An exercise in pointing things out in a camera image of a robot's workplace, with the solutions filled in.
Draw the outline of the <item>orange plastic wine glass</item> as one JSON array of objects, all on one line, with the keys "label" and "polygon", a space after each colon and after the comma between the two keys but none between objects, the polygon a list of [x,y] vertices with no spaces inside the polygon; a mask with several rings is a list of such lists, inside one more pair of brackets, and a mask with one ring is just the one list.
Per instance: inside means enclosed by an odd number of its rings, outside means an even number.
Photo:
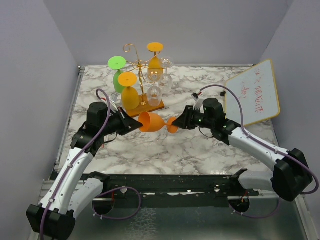
[{"label": "orange plastic wine glass", "polygon": [[171,117],[165,122],[160,115],[145,111],[138,116],[138,121],[142,124],[142,127],[140,127],[139,130],[141,132],[153,133],[166,127],[169,133],[174,134],[179,129],[177,126],[173,125],[173,122],[176,119],[176,117]]}]

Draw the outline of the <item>yellow plastic glass back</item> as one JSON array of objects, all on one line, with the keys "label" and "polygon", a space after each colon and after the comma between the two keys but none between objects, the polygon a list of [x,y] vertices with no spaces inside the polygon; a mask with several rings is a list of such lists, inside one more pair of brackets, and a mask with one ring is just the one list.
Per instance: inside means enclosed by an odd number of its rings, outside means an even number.
[{"label": "yellow plastic glass back", "polygon": [[121,73],[118,82],[124,87],[121,93],[122,105],[126,110],[134,110],[140,104],[139,94],[133,85],[137,82],[137,76],[132,72]]}]

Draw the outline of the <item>yellow plastic glass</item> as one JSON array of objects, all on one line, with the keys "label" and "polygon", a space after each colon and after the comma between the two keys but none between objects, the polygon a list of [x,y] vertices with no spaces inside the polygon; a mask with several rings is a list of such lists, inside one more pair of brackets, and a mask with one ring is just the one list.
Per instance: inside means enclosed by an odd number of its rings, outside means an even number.
[{"label": "yellow plastic glass", "polygon": [[164,49],[164,45],[160,42],[151,42],[147,45],[147,50],[153,53],[153,57],[148,62],[148,73],[151,75],[161,76],[163,74],[163,68],[161,67],[161,61],[158,55]]},{"label": "yellow plastic glass", "polygon": [[139,94],[133,85],[137,82],[137,76],[132,72],[121,73],[118,82],[124,87],[121,93],[122,105],[126,110],[134,110],[140,104]]}]

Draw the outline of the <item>clear wine glass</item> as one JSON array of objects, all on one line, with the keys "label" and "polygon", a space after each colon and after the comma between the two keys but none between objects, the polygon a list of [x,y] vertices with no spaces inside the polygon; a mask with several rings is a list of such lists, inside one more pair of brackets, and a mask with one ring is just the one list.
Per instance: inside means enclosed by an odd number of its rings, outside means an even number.
[{"label": "clear wine glass", "polygon": [[159,69],[148,69],[146,77],[151,84],[151,87],[147,91],[148,103],[152,107],[157,107],[162,101],[162,90],[157,86],[157,82],[162,80],[163,74]]},{"label": "clear wine glass", "polygon": [[173,78],[168,74],[168,69],[172,68],[174,61],[170,57],[163,57],[160,59],[160,67],[164,70],[162,79],[158,82],[158,86],[162,94],[168,94],[173,86]]}]

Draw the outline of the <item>yellow plastic glass front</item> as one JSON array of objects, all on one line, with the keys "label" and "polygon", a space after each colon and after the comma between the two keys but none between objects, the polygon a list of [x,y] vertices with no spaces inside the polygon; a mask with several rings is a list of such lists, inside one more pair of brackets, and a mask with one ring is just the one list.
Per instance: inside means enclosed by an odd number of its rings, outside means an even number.
[{"label": "yellow plastic glass front", "polygon": [[161,67],[161,61],[158,55],[164,49],[164,45],[160,42],[151,42],[147,45],[147,50],[153,53],[153,57],[148,62],[148,73],[151,75],[161,76],[163,74],[163,68]]}]

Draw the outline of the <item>green plastic wine glass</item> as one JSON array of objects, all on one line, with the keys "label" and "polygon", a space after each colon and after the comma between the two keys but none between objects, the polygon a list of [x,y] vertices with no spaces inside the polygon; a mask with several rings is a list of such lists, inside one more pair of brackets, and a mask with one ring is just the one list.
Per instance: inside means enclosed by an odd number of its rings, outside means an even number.
[{"label": "green plastic wine glass", "polygon": [[121,94],[125,88],[124,86],[119,84],[118,78],[123,73],[122,68],[125,67],[126,62],[126,59],[122,56],[113,56],[108,60],[107,63],[109,68],[116,71],[113,76],[113,86],[118,94]]}]

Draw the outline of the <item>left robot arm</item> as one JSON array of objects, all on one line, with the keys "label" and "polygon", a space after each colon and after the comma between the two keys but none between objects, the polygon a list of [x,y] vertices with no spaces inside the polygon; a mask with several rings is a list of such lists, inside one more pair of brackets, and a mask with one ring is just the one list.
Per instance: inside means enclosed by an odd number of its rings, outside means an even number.
[{"label": "left robot arm", "polygon": [[106,197],[111,186],[104,180],[91,178],[79,190],[76,187],[104,144],[105,136],[125,135],[141,128],[139,121],[130,117],[121,107],[114,113],[104,102],[91,103],[87,110],[85,127],[72,138],[67,159],[50,190],[37,205],[30,205],[26,216],[40,238],[66,240],[70,237],[76,219],[96,197]]}]

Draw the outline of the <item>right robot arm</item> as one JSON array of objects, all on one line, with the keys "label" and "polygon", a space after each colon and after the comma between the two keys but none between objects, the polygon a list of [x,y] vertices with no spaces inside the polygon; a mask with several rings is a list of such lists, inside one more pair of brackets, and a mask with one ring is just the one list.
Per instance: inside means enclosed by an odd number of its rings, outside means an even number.
[{"label": "right robot arm", "polygon": [[292,202],[312,183],[304,154],[278,148],[248,132],[241,125],[226,118],[223,106],[216,98],[201,101],[203,110],[187,105],[183,113],[172,122],[180,129],[209,129],[213,138],[238,148],[269,168],[269,172],[245,170],[230,182],[229,189],[240,196],[247,190],[275,192],[281,199]]}]

